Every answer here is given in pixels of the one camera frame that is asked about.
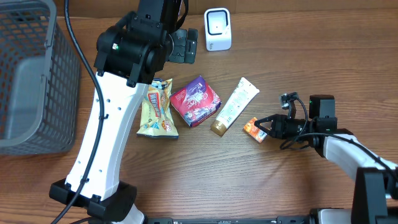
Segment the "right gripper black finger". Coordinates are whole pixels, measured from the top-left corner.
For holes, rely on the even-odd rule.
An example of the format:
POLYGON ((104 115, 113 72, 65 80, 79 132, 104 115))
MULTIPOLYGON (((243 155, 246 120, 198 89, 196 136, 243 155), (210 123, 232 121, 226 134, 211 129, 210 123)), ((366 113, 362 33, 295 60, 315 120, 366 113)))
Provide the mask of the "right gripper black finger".
POLYGON ((259 119, 254 122, 254 124, 262 124, 262 123, 267 123, 267 122, 272 122, 273 120, 277 119, 279 117, 278 114, 273 114, 271 116, 259 119))
POLYGON ((267 135, 271 133, 271 125, 270 123, 254 123, 255 127, 259 130, 263 131, 267 135))

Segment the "orange tissue pack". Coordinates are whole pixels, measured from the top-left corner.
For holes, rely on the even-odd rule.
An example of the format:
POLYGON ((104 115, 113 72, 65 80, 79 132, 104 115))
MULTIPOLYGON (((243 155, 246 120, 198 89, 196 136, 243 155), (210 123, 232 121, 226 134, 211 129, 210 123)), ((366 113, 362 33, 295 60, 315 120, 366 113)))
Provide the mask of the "orange tissue pack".
POLYGON ((258 143, 261 143, 266 138, 267 133, 254 125, 256 121, 257 118, 253 117, 248 123, 244 125, 243 130, 248 133, 252 138, 254 138, 258 143))

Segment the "white tube gold cap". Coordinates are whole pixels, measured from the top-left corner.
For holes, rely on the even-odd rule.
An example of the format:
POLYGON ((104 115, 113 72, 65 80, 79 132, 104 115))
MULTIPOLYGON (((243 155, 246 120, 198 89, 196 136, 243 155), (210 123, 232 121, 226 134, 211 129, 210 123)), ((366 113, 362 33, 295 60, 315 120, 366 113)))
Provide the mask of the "white tube gold cap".
POLYGON ((223 136, 252 99, 259 93, 251 82, 242 77, 226 104, 211 124, 211 130, 223 136))

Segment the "red purple pad pack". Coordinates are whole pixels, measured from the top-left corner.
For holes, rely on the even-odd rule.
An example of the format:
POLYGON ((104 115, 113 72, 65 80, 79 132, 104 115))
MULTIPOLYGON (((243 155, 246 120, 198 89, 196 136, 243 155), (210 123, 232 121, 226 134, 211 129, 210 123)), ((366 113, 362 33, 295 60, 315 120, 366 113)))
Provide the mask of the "red purple pad pack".
POLYGON ((222 104, 220 97, 202 76, 173 93, 170 102, 191 128, 213 115, 222 104))

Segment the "yellow snack bag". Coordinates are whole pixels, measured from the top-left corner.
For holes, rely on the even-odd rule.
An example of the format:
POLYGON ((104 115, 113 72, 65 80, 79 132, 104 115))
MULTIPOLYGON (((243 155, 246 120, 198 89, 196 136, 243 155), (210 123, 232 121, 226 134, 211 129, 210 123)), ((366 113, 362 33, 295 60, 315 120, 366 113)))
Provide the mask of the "yellow snack bag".
POLYGON ((173 79, 155 78, 141 104, 138 136, 178 139, 179 134, 170 112, 173 79))

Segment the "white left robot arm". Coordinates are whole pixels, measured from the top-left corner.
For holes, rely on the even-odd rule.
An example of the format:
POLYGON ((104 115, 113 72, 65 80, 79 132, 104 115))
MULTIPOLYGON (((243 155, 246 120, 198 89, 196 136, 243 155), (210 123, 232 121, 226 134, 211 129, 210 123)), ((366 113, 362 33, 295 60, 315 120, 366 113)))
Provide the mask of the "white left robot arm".
POLYGON ((134 117, 166 62, 193 63, 198 32, 184 30, 187 1, 141 1, 99 35, 97 55, 86 69, 95 85, 93 105, 77 159, 50 198, 82 207, 89 223, 147 222, 135 206, 137 189, 119 170, 134 117))

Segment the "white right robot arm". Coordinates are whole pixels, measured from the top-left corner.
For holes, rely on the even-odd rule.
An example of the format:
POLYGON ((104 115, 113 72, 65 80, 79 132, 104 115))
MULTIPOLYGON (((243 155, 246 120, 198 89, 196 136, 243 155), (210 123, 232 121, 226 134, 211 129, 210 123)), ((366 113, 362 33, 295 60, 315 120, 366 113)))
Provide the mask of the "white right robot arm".
POLYGON ((350 209, 314 208, 307 216, 279 217, 277 222, 397 223, 397 208, 387 206, 387 199, 397 199, 397 164, 366 148, 351 131, 338 128, 334 96, 310 96, 309 105, 303 107, 303 119, 295 117, 299 99, 296 92, 280 95, 281 107, 288 113, 273 114, 254 125, 281 139, 281 150, 300 143, 336 164, 354 181, 353 203, 350 209))

